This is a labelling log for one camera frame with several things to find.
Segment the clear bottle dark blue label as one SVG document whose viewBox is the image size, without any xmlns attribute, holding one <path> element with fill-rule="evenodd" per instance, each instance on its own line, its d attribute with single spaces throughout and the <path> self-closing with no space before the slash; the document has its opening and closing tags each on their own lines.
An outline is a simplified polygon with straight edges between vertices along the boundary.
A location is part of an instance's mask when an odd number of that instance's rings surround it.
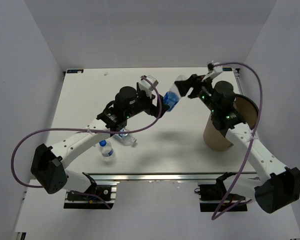
<svg viewBox="0 0 300 240">
<path fill-rule="evenodd" d="M 179 100 L 181 99 L 181 95 L 180 95 L 180 92 L 178 90 L 176 83 L 177 83 L 177 81 L 184 81 L 184 80 L 186 80 L 186 76 L 179 75 L 176 78 L 176 80 L 174 81 L 171 88 L 165 93 L 165 95 L 163 97 L 163 103 L 166 106 L 169 106 L 169 109 L 167 110 L 167 112 L 171 112 L 173 110 L 173 108 L 177 105 Z"/>
</svg>

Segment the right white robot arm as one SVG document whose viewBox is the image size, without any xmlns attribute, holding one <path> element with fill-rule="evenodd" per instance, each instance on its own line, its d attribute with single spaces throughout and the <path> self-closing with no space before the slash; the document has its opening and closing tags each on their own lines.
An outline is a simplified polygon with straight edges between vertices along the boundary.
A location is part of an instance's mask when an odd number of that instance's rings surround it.
<svg viewBox="0 0 300 240">
<path fill-rule="evenodd" d="M 187 79 L 181 75 L 170 90 L 171 106 L 182 97 L 198 98 L 210 110 L 203 134 L 209 148 L 226 151 L 236 147 L 244 154 L 244 163 L 250 163 L 258 175 L 253 179 L 241 172 L 224 173 L 216 179 L 219 198 L 246 197 L 268 214 L 300 198 L 300 170 L 278 160 L 254 133 L 260 111 L 253 101 L 236 94 L 231 83 L 222 80 L 212 84 L 212 78 L 205 75 L 193 74 Z"/>
</svg>

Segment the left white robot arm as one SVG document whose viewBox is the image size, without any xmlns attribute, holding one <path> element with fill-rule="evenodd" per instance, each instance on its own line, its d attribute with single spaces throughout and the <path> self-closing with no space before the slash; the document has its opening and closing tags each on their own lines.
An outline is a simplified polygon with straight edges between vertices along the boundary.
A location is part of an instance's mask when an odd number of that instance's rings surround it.
<svg viewBox="0 0 300 240">
<path fill-rule="evenodd" d="M 153 95 L 157 85 L 152 76 L 143 76 L 136 87 L 122 87 L 83 130 L 76 130 L 71 137 L 51 146 L 39 145 L 30 171 L 46 192 L 54 194 L 65 189 L 78 192 L 86 200 L 93 198 L 97 183 L 87 173 L 69 170 L 68 166 L 88 149 L 123 129 L 129 118 L 142 112 L 160 118 L 169 107 L 164 105 L 160 94 Z"/>
</svg>

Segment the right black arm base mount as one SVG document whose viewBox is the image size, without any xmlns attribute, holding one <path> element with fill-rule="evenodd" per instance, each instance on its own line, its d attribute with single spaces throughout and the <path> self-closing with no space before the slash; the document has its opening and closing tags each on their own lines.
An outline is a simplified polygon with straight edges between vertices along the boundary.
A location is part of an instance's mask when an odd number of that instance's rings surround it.
<svg viewBox="0 0 300 240">
<path fill-rule="evenodd" d="M 194 189 L 194 194 L 199 198 L 199 208 L 201 213 L 213 213 L 218 204 L 223 198 L 223 193 L 217 187 L 216 178 L 220 174 L 199 174 L 197 177 L 197 186 Z M 218 213 L 228 207 L 233 206 L 237 201 L 243 198 L 237 194 L 230 194 L 224 203 L 221 205 Z M 238 205 L 234 206 L 229 212 L 247 212 L 248 207 L 244 198 Z"/>
</svg>

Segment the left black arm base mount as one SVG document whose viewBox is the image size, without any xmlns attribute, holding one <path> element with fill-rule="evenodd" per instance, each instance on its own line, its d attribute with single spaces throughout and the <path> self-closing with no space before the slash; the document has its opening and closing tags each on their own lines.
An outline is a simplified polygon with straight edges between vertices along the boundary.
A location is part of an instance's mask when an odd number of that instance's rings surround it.
<svg viewBox="0 0 300 240">
<path fill-rule="evenodd" d="M 88 174 L 68 174 L 64 209 L 110 210 L 114 206 L 112 185 L 98 184 Z"/>
</svg>

